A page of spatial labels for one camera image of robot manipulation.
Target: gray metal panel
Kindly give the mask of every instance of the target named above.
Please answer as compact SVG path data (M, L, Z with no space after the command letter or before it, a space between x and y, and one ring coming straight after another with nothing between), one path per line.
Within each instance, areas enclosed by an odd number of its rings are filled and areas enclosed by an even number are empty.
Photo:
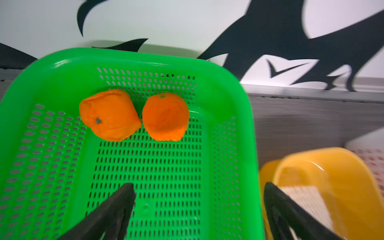
M290 153L342 147L384 126L384 104L259 97L249 94L259 167Z
M277 96L306 99L323 99L333 101L353 101L353 102L384 102L383 93L364 93L337 90L319 90L308 88L285 88L259 85L242 85L247 93L254 93L259 96Z
M13 80L22 72L19 69L0 68L0 102Z

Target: black painted shape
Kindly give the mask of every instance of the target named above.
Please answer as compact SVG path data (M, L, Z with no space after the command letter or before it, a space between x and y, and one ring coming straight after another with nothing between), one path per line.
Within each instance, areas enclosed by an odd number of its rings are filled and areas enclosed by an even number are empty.
M228 53L224 67L239 80L264 54L286 59L319 59L295 83L320 81L335 87L338 76L327 76L344 64L352 68L347 89L362 66L384 44L384 11L339 31L308 39L301 25L304 0L252 0L246 14L229 26L198 58Z
M145 41L147 41L148 38L139 38L139 39L134 39L116 46L112 47L107 47L104 49L113 49L113 50L120 50L120 51L130 51L130 52L137 52L139 51L139 48Z
M272 65L272 63L271 63L269 60L267 60L267 62L268 62L269 68L270 68L270 70L271 70L271 78L276 77L276 76L279 75L279 74L285 73L286 71L289 71L289 70L291 70L291 69L293 69L293 68L297 68L297 67L300 67L300 66L303 66L303 65L307 64L307 63L303 63L303 64L300 64L300 65L298 65L298 66L294 66L294 67L287 68L287 69L281 70L281 71L279 71L279 72L276 72L276 69L275 69L275 67Z
M81 35L83 35L83 26L85 18L93 7L97 4L108 0L86 0L77 10L77 25L79 27Z
M25 69L37 58L0 43L0 68Z

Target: basket perforated holes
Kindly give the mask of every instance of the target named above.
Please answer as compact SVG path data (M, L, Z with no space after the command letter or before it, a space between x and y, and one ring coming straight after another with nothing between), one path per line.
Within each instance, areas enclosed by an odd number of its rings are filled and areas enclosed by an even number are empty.
M220 239L242 239L241 199L237 165L236 118L212 131L214 156L214 225Z
M107 83L108 89L121 89L128 92L132 101L145 102L152 95L170 92L181 96L187 104L193 104L194 90L197 87L194 76L180 76L175 74L158 74L147 73L138 74L142 77L136 77L136 73L141 71L125 71L121 70L121 74L117 69L115 71L104 71L112 75L102 75L100 78Z
M128 235L199 239L201 216L201 125L192 118L180 142L156 142L142 127L122 142L100 141L89 189L89 214L125 182L137 193Z
M68 192L79 151L58 133L76 121L76 128L68 129L68 132L72 137L71 141L82 143L84 135L80 139L78 133L86 130L86 127L79 119L65 116L64 112L46 110L41 104L35 105L30 122L26 125L28 130L24 133L16 154L16 159L20 161L13 163L6 181L8 186L3 190L10 194L4 195L0 201L0 209L11 208L17 211L1 215L2 221L9 223L0 226L5 236L11 236L10 230L26 239L34 239L37 234L42 234L42 239L51 239L61 234L60 223L67 209Z

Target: black wall graphic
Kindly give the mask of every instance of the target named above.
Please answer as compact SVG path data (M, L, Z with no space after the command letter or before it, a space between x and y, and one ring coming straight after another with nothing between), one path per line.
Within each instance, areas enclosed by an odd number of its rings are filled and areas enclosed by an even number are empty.
M24 69L37 58L0 43L0 68Z
M77 10L77 25L79 27L81 35L83 35L83 26L85 18L87 17L90 10L99 3L108 0L86 0Z
M239 80L262 55L289 60L318 59L317 64L295 83L320 81L335 87L338 76L327 76L344 64L353 78L384 44L384 11L339 31L308 39L301 25L304 0L252 0L246 14L228 27L199 58L228 53L224 67Z
M139 48L141 47L141 45L143 45L143 43L147 40L148 40L148 38L134 39L134 40L131 40L131 41L128 41L128 42L125 42L125 43L122 43L122 44L119 44L116 46L107 47L105 49L137 52L139 50Z
M298 66L294 66L294 67L287 68L287 69L284 69L284 70L276 72L274 65L269 60L267 60L267 62L268 62L269 69L271 70L271 78L276 77L279 74L285 73L286 71L289 71L289 70L291 70L293 68L297 68L297 67L300 67L300 66L303 66L303 65L307 64L307 63L300 64Z

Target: green plastic basket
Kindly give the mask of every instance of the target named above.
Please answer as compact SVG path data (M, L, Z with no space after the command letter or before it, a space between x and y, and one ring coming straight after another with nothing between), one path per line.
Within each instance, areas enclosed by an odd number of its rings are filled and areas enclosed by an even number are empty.
M144 127L122 142L96 137L82 99L127 91L185 99L189 128L156 142ZM0 237L55 239L123 183L136 205L127 238L264 239L251 107L241 85L213 63L78 48L29 66L0 104Z

